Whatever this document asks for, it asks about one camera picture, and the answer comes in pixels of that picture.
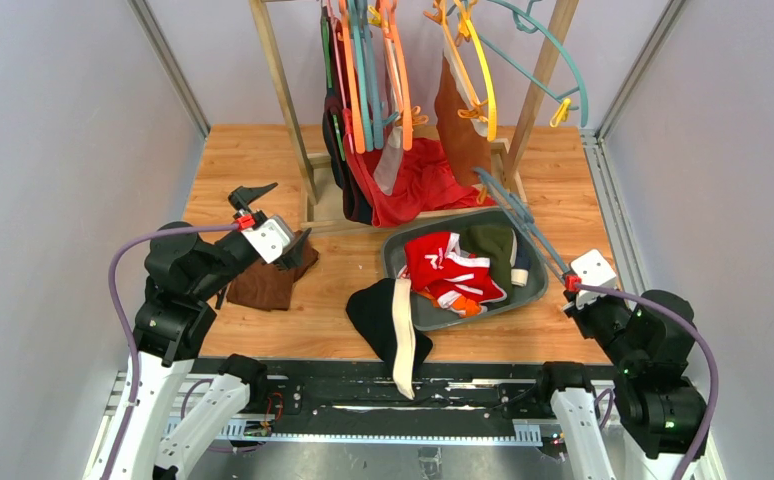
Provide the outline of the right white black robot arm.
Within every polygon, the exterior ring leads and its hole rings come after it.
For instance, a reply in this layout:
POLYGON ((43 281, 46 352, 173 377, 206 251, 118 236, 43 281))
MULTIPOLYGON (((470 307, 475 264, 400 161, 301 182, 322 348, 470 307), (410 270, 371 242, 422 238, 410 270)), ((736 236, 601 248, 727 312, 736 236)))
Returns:
MULTIPOLYGON (((612 408, 625 434, 625 479, 690 479, 704 454, 719 391, 713 353, 692 322, 689 303, 667 291, 635 295, 612 287, 575 284, 568 297, 594 293, 565 311, 593 339, 616 370, 612 408), (709 367, 702 394, 684 372, 694 346, 709 367)), ((577 479, 615 479, 596 404, 600 400, 585 365, 546 362, 537 398, 562 427, 577 479)))

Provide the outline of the blue-grey plastic clip hanger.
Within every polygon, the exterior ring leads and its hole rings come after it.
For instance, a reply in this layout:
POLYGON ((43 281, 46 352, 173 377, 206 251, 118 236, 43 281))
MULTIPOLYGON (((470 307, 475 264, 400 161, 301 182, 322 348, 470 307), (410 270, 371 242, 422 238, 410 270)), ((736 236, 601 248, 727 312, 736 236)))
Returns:
POLYGON ((491 173, 481 167, 474 167, 472 171, 478 177, 481 185, 488 195, 499 205, 518 232, 532 245, 542 248, 541 259, 545 262, 554 277, 561 283, 565 283, 564 277, 571 269, 553 247, 549 239, 542 233, 535 222, 528 205, 521 197, 508 191, 502 183, 491 173))

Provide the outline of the brown underwear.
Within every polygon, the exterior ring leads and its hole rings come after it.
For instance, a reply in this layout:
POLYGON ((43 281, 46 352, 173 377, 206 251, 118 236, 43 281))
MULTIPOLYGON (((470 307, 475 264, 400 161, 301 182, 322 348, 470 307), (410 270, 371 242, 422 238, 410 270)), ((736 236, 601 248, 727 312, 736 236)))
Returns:
POLYGON ((479 183, 474 169, 490 170, 491 148, 487 139, 476 132, 472 121, 458 115, 458 110, 464 107, 450 64, 443 56, 439 88, 434 100, 436 129, 457 182, 462 186, 474 186, 479 183))

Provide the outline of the red underwear white trim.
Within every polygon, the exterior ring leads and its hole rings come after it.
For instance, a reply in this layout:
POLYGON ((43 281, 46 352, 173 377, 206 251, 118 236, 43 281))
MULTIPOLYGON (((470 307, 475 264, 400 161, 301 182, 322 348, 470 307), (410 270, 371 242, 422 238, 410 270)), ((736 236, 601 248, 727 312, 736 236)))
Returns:
POLYGON ((488 311, 508 299, 492 275, 491 260, 460 248, 460 235, 440 231, 404 245, 405 265, 397 277, 411 282, 411 290, 461 318, 488 311))

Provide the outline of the teal plastic clip hanger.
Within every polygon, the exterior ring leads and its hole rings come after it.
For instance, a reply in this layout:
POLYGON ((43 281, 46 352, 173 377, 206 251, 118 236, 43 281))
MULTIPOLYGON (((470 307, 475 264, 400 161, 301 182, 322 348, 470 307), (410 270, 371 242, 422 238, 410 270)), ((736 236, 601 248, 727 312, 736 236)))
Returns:
POLYGON ((559 127, 568 120, 569 114, 574 111, 579 113, 579 126, 581 128, 586 127, 589 120, 589 100, 581 72, 569 52, 564 48, 562 42, 549 31, 547 26, 531 15, 534 3, 530 1, 524 7, 517 6, 510 1, 498 1, 496 4, 510 12, 512 23, 517 31, 525 35, 540 33, 543 35, 544 40, 535 68, 530 71, 516 59, 512 58, 505 50, 482 35, 475 26, 482 38, 485 54, 489 52, 495 53, 495 55, 528 79, 533 88, 539 88, 543 94, 558 104, 556 112, 549 121, 550 127, 559 127), (575 81, 573 88, 560 93, 554 92, 549 86, 558 59, 564 60, 575 81))

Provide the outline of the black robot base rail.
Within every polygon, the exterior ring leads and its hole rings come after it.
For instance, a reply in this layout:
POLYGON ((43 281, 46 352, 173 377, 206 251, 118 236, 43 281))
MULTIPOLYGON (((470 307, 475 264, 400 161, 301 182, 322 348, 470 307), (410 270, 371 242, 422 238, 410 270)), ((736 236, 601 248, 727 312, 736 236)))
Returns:
POLYGON ((225 422, 222 441, 254 441, 268 421, 272 442, 431 446, 561 445, 552 411, 533 397, 538 364, 426 363, 412 400, 383 363, 266 360, 268 397, 225 422))

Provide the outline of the yellow plastic clip hanger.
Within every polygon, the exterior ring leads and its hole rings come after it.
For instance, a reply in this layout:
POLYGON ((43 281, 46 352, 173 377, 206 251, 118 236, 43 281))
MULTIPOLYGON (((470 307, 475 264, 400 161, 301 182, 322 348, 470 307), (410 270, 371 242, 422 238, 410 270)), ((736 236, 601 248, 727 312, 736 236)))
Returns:
POLYGON ((475 119, 480 124, 484 124, 486 139, 488 141, 493 141, 497 134, 498 106, 482 38, 472 20, 472 12, 476 4, 477 1, 454 1, 458 26, 457 32, 452 38, 452 44, 455 48, 458 48, 462 42, 471 42, 473 45, 484 82, 485 98, 483 100, 478 98, 466 68, 462 63, 462 60, 459 59, 458 70, 468 86, 467 93, 469 94, 470 100, 470 106, 462 113, 462 115, 469 119, 475 119))

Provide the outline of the black underwear cream waistband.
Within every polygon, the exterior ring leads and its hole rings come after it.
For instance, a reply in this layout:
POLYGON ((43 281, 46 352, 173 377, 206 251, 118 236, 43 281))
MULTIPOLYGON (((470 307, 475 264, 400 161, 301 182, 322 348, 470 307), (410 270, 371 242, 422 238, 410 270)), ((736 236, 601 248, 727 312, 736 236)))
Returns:
POLYGON ((433 341, 418 331, 412 319, 411 281, 383 278, 354 292, 346 314, 355 330, 389 370, 398 392, 415 398, 415 372, 433 350, 433 341))

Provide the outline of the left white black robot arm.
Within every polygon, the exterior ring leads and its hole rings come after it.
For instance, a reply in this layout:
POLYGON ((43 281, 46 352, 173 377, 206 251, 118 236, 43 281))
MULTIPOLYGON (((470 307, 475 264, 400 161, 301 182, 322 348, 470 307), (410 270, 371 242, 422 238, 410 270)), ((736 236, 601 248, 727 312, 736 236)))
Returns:
POLYGON ((170 433, 164 431, 217 317, 211 299, 258 262, 279 269, 303 262, 310 232, 294 233, 282 217, 251 206, 276 186, 233 190, 228 196, 234 210, 230 223, 170 222, 128 241, 114 254, 108 288, 126 335, 128 370, 111 426, 87 478, 186 479, 236 414, 265 402, 266 365, 233 354, 223 361, 198 403, 170 433), (140 244, 149 247, 144 302, 135 317, 128 318, 116 273, 122 257, 140 244))

